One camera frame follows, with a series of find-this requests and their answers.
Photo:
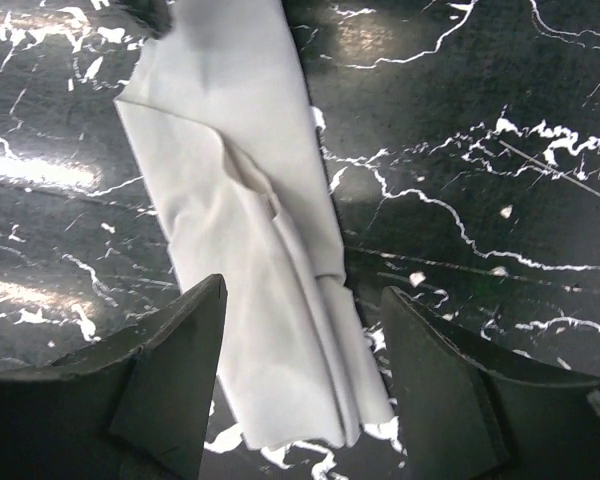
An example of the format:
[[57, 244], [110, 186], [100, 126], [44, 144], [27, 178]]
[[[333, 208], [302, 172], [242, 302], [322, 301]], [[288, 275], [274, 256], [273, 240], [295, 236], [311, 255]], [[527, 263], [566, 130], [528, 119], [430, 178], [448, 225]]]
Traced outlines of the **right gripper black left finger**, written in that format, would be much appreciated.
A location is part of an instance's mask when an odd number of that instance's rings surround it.
[[48, 365], [0, 371], [0, 479], [194, 479], [223, 337], [213, 274]]

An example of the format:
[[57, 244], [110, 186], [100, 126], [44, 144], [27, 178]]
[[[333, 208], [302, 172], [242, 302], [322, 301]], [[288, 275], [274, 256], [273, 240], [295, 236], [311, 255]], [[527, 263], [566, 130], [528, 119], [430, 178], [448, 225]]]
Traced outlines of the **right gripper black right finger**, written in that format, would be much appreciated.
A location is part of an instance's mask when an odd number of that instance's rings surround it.
[[409, 479], [600, 479], [600, 377], [519, 355], [384, 289]]

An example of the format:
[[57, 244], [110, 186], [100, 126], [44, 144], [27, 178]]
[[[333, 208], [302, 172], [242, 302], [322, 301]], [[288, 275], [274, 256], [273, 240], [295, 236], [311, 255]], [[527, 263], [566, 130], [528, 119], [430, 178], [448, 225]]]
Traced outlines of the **grey underwear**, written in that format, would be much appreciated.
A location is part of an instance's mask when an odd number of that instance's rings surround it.
[[218, 377], [254, 450], [393, 415], [346, 287], [305, 77], [277, 1], [178, 1], [115, 105], [179, 286], [228, 291]]

